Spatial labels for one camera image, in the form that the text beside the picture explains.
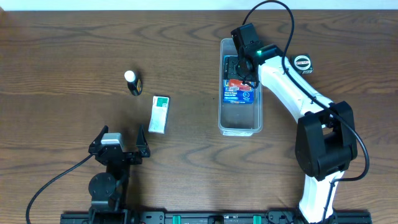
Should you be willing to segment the dark bottle white cap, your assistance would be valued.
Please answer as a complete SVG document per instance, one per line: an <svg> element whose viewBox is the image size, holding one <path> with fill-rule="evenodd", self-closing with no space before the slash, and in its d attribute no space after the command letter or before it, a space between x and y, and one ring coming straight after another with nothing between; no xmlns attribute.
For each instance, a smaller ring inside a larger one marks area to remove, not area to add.
<svg viewBox="0 0 398 224"><path fill-rule="evenodd" d="M139 96L142 93L142 82L138 76L132 70L128 70L124 73L124 77L131 94Z"/></svg>

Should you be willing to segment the blue toothpaste box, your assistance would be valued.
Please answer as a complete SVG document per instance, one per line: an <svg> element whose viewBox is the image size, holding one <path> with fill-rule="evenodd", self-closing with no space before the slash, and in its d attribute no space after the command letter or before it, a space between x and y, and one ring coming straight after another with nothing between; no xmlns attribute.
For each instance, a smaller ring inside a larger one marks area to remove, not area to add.
<svg viewBox="0 0 398 224"><path fill-rule="evenodd" d="M251 91L229 91L228 80L223 78L222 74L222 90L223 90L223 102L224 103L236 103L236 104L253 104L254 103L254 86L253 82L243 82L253 87Z"/></svg>

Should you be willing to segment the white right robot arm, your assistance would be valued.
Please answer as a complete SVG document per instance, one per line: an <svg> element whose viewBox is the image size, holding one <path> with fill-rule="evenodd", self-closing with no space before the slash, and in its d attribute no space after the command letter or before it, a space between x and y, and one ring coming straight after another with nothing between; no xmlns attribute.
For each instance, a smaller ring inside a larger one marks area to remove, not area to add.
<svg viewBox="0 0 398 224"><path fill-rule="evenodd" d="M252 24L231 36L237 54L227 58L224 70L229 88L243 100L250 90L266 87L289 111L297 122L295 156L305 173L300 213L307 223L329 221L335 187L358 156L352 108L311 87L278 46L262 43Z"/></svg>

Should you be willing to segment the white green medicine box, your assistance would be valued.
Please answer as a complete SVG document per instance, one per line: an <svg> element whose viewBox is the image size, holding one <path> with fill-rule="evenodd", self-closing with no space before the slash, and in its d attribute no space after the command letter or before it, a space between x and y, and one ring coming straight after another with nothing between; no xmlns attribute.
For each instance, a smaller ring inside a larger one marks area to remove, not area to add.
<svg viewBox="0 0 398 224"><path fill-rule="evenodd" d="M153 96L152 112L149 123L150 133L165 133L169 103L169 97Z"/></svg>

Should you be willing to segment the dark green round-label box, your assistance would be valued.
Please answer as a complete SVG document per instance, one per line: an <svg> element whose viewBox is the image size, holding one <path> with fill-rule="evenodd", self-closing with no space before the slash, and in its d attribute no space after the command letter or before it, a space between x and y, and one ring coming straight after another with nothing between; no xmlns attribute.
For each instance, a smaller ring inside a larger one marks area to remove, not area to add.
<svg viewBox="0 0 398 224"><path fill-rule="evenodd" d="M309 54L292 55L290 57L291 65L299 75L313 72L312 60Z"/></svg>

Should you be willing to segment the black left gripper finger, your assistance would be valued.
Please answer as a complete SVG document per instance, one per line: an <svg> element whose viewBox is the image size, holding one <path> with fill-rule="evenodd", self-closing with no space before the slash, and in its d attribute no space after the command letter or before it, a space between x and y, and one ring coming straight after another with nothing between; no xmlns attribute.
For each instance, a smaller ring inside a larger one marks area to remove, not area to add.
<svg viewBox="0 0 398 224"><path fill-rule="evenodd" d="M97 137L95 137L95 139L92 141L92 143L90 144L90 148L91 149L97 149L101 146L101 140L103 138L103 136L108 133L108 126L105 125L102 130L100 131L99 135L97 135Z"/></svg>
<svg viewBox="0 0 398 224"><path fill-rule="evenodd" d="M136 139L136 147L139 151L148 151L149 146L144 136L144 125L141 124L139 126L139 130L137 132L137 139Z"/></svg>

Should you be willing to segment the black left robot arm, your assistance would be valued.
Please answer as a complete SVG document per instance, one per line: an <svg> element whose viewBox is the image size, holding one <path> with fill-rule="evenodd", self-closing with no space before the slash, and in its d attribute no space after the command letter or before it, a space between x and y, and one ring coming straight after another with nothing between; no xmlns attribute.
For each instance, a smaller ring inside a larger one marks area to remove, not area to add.
<svg viewBox="0 0 398 224"><path fill-rule="evenodd" d="M89 154L106 166L106 171L96 174L89 183L92 209L116 212L125 202L130 167L142 164L143 158L150 156L143 126L139 127L136 147L137 151L126 152L122 134L110 133L107 126L90 144Z"/></svg>

